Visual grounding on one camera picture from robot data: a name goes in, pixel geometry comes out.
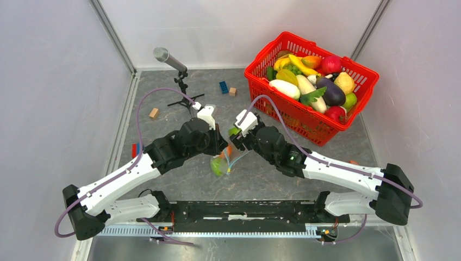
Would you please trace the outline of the green apple toy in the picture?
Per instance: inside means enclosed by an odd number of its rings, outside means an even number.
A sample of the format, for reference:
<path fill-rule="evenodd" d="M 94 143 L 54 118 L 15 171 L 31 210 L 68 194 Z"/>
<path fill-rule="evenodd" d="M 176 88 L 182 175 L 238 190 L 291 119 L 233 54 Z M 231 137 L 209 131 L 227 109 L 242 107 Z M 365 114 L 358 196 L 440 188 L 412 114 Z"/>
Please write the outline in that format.
<path fill-rule="evenodd" d="M 229 137 L 231 137 L 232 135 L 238 135 L 240 133 L 240 129 L 237 128 L 237 127 L 231 127 L 229 130 L 228 130 L 228 135 Z"/>

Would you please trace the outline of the orange fruit toy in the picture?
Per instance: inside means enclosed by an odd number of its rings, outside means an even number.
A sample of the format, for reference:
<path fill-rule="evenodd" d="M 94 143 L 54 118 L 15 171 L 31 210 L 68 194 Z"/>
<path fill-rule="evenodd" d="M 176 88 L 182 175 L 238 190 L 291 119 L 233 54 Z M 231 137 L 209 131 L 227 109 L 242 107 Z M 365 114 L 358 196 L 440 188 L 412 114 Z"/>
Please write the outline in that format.
<path fill-rule="evenodd" d="M 232 147 L 228 145 L 220 154 L 220 158 L 225 158 L 226 156 L 230 156 L 232 154 Z"/>

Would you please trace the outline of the clear zip top bag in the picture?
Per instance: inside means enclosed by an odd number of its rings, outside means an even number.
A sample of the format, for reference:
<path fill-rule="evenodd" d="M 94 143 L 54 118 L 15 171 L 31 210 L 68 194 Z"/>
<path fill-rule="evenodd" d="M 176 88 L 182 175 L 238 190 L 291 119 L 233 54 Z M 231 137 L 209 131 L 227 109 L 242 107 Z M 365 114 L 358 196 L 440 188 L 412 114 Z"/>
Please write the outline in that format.
<path fill-rule="evenodd" d="M 241 159 L 242 157 L 244 157 L 246 154 L 248 154 L 249 150 L 244 149 L 243 151 L 241 151 L 238 148 L 236 148 L 233 145 L 233 143 L 230 141 L 228 131 L 227 131 L 227 135 L 225 135 L 225 140 L 228 142 L 228 145 L 231 145 L 231 147 L 232 147 L 232 154 L 230 156 L 226 156 L 225 158 L 223 158 L 223 159 L 226 159 L 227 162 L 228 162 L 228 170 L 227 170 L 227 174 L 226 174 L 228 176 L 231 173 L 232 168 L 235 167 L 236 162 L 239 159 Z"/>

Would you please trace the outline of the orange mango toy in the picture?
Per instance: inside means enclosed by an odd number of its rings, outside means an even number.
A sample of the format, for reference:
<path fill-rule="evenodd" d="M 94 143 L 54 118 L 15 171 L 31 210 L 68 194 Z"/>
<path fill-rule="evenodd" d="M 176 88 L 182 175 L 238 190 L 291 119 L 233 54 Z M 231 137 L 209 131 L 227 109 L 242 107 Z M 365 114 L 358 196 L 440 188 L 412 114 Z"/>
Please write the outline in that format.
<path fill-rule="evenodd" d="M 320 67 L 322 58 L 314 55 L 308 55 L 306 57 L 301 58 L 301 62 L 307 68 L 315 70 Z"/>

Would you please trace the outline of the yellow lemon toy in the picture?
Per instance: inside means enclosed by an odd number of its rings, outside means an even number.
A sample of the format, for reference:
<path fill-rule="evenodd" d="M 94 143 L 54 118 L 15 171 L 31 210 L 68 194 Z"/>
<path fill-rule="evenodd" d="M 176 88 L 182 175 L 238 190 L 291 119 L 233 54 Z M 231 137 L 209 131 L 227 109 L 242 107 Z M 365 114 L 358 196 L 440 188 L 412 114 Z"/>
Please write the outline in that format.
<path fill-rule="evenodd" d="M 336 84 L 345 95 L 352 93 L 356 87 L 353 78 L 346 72 L 339 73 L 334 80 L 334 84 Z"/>

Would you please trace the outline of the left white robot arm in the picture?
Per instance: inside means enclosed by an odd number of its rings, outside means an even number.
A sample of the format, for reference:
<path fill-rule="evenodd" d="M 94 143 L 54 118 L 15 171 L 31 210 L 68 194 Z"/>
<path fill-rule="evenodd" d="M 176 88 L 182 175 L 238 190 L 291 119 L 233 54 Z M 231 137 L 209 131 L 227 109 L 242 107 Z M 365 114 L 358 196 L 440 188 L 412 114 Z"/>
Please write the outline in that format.
<path fill-rule="evenodd" d="M 165 221 L 171 207 L 154 196 L 147 201 L 130 201 L 128 210 L 121 209 L 118 199 L 138 185 L 181 167 L 188 159 L 199 154 L 218 156 L 227 147 L 219 125 L 210 127 L 205 120 L 195 117 L 180 130 L 155 139 L 135 159 L 106 177 L 81 188 L 73 184 L 65 187 L 66 209 L 58 220 L 68 216 L 73 228 L 70 235 L 80 241 L 96 236 L 122 216 Z"/>

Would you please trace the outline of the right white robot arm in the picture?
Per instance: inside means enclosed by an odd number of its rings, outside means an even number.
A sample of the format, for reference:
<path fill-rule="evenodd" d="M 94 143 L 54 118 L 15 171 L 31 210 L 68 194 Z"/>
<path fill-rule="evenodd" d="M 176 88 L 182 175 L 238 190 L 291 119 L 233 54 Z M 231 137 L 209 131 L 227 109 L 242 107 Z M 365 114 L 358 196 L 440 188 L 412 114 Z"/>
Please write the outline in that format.
<path fill-rule="evenodd" d="M 395 164 L 366 167 L 325 157 L 290 144 L 274 126 L 254 128 L 243 134 L 232 127 L 232 144 L 241 151 L 254 151 L 288 177 L 315 179 L 350 189 L 324 191 L 317 197 L 314 215 L 321 222 L 334 216 L 375 214 L 388 223 L 404 226 L 412 208 L 414 186 Z"/>

